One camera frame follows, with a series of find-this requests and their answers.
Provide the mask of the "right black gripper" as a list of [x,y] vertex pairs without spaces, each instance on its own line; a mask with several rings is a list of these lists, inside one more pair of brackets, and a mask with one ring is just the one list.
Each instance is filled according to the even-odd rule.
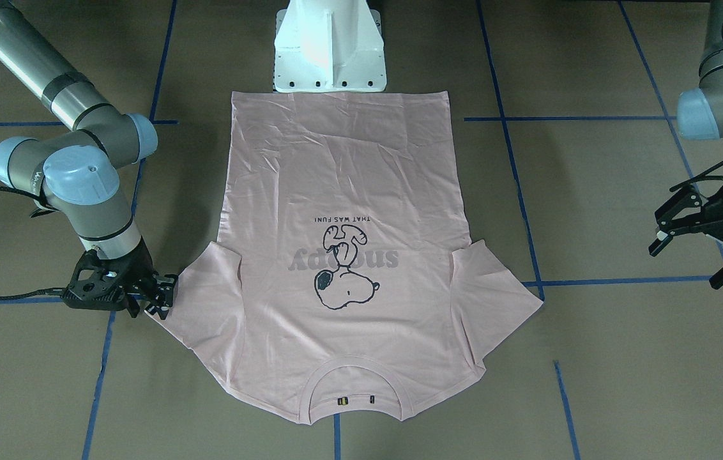
[[138,293],[148,300],[143,311],[165,321],[177,282],[177,274],[155,273],[145,245],[116,259],[102,259],[97,250],[90,249],[79,258],[60,299],[73,309],[138,314],[141,307],[134,297]]

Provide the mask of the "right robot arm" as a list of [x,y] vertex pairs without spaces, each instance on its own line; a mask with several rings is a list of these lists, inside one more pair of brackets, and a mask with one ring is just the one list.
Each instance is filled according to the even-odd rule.
[[165,320],[178,276],[155,269],[118,173],[155,153],[154,124],[108,102],[11,1],[0,1],[0,62],[66,128],[51,139],[0,142],[0,192],[34,201],[34,217],[62,213],[84,249],[65,286],[16,298]]

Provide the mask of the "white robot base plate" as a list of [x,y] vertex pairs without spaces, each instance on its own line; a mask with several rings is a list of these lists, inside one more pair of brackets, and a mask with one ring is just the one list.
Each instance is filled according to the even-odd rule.
[[377,93],[387,86],[380,13],[367,1],[291,1],[276,14],[278,93]]

